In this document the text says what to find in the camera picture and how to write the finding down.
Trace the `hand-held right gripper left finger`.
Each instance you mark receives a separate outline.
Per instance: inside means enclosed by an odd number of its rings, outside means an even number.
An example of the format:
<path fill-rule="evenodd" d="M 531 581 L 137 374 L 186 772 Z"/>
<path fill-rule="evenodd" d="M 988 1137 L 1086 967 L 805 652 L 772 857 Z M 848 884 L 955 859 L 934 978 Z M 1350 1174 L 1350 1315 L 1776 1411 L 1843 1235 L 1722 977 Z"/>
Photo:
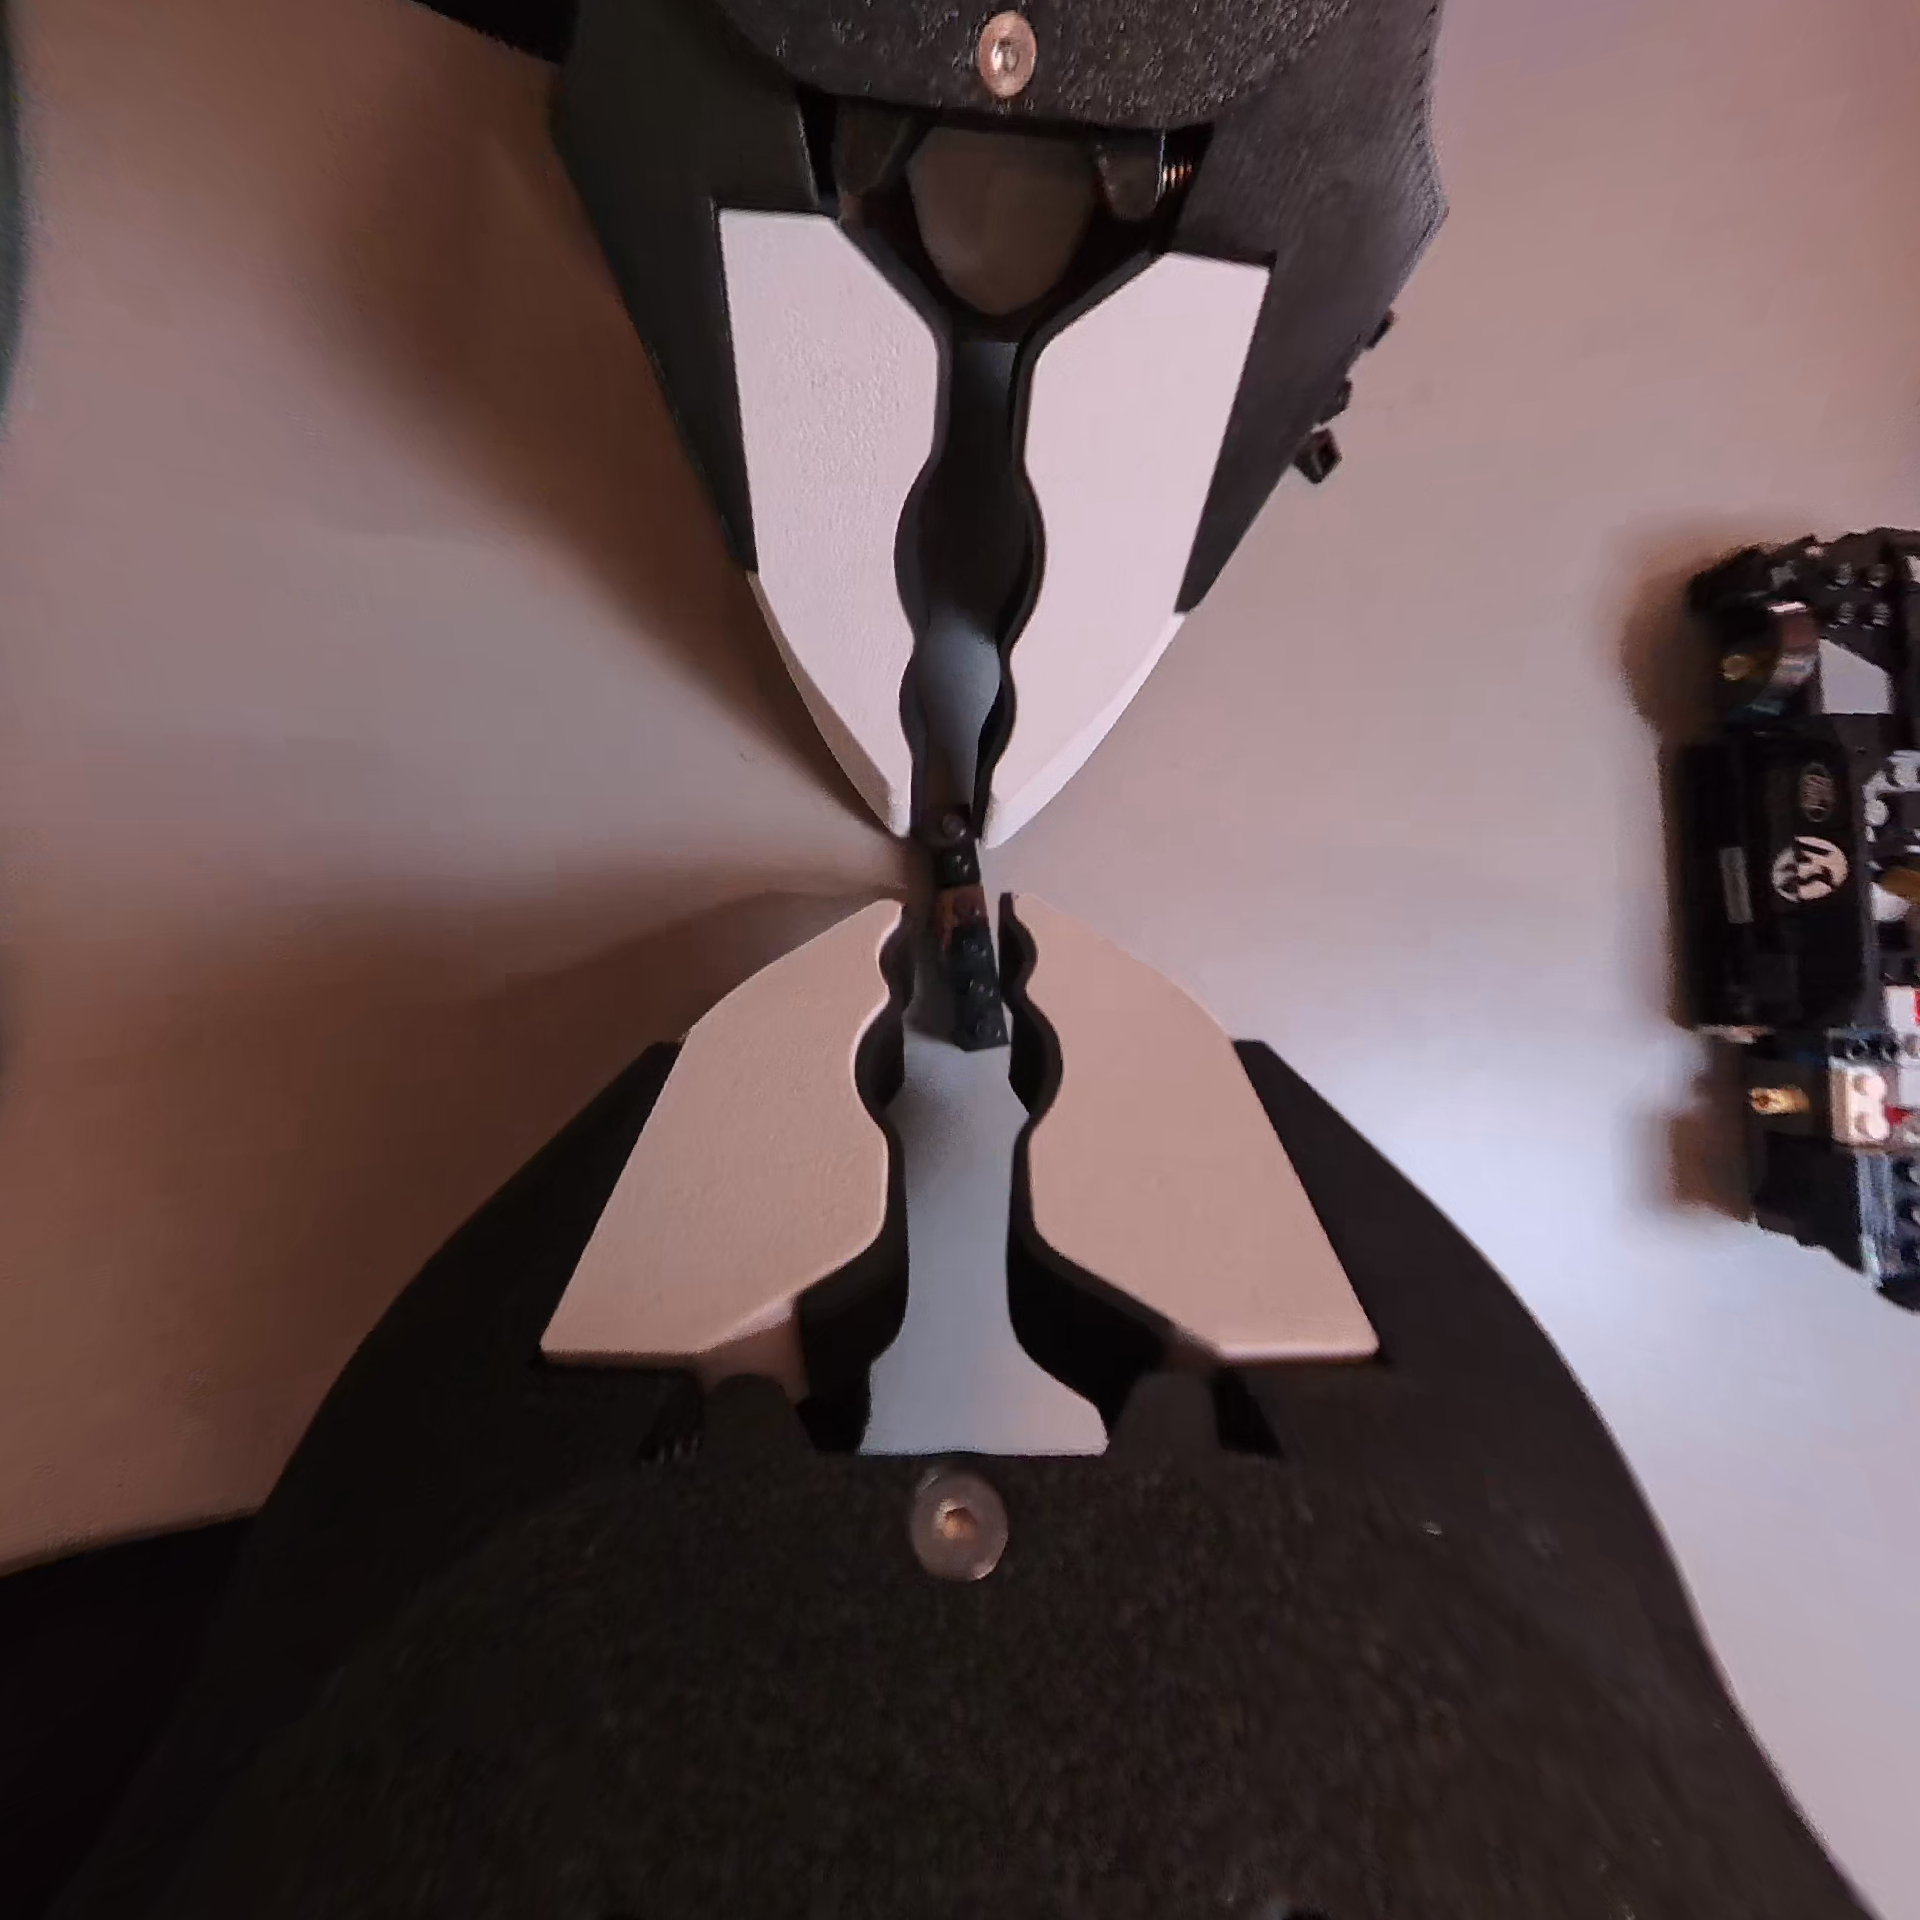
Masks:
<path fill-rule="evenodd" d="M 803 1303 L 880 1246 L 890 1148 L 858 1050 L 892 1007 L 875 900 L 748 977 L 683 1038 L 541 1357 L 822 1388 Z"/>

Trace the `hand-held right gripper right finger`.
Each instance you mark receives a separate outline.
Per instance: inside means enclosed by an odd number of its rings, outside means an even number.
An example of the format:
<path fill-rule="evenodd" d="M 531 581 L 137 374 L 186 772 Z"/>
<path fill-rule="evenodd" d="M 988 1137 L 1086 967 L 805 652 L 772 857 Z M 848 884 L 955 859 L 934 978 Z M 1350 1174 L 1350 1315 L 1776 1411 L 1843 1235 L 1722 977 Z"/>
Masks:
<path fill-rule="evenodd" d="M 1006 899 L 1027 1130 L 1017 1225 L 1042 1274 L 1177 1354 L 1353 1363 L 1379 1332 L 1225 1026 L 1041 895 Z"/>

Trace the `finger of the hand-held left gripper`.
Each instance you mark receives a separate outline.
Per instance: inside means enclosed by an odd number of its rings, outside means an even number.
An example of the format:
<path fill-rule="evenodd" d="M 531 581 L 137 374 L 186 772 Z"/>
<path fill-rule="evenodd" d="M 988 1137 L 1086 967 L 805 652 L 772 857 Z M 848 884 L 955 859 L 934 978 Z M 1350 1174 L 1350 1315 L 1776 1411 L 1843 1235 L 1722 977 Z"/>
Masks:
<path fill-rule="evenodd" d="M 1177 603 L 1266 284 L 1261 263 L 1164 254 L 1041 349 L 1025 426 L 1041 587 L 1006 666 L 1013 724 L 988 849 L 1081 770 L 1184 623 Z"/>
<path fill-rule="evenodd" d="M 917 637 L 899 530 L 940 410 L 931 324 L 840 225 L 723 210 L 758 610 L 809 718 L 877 822 L 909 835 L 900 718 Z"/>

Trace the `black long lego plate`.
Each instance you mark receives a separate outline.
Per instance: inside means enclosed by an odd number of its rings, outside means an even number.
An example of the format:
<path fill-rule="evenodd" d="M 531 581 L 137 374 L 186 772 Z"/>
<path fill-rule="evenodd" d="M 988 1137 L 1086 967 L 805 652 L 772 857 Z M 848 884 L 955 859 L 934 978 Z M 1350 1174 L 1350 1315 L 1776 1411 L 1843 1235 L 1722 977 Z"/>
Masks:
<path fill-rule="evenodd" d="M 918 842 L 931 881 L 921 945 L 925 1031 L 963 1052 L 1004 1050 L 1010 1029 L 971 819 L 957 805 L 940 806 L 924 822 Z"/>

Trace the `black lego car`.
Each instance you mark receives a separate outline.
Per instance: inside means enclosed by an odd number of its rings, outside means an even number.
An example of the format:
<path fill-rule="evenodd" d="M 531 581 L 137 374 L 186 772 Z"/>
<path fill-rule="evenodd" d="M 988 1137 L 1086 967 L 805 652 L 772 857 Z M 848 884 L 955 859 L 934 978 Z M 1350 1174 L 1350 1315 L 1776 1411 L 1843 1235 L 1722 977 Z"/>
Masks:
<path fill-rule="evenodd" d="M 1682 1002 L 1739 1068 L 1747 1209 L 1918 1307 L 1918 533 L 1752 543 L 1688 585 Z"/>

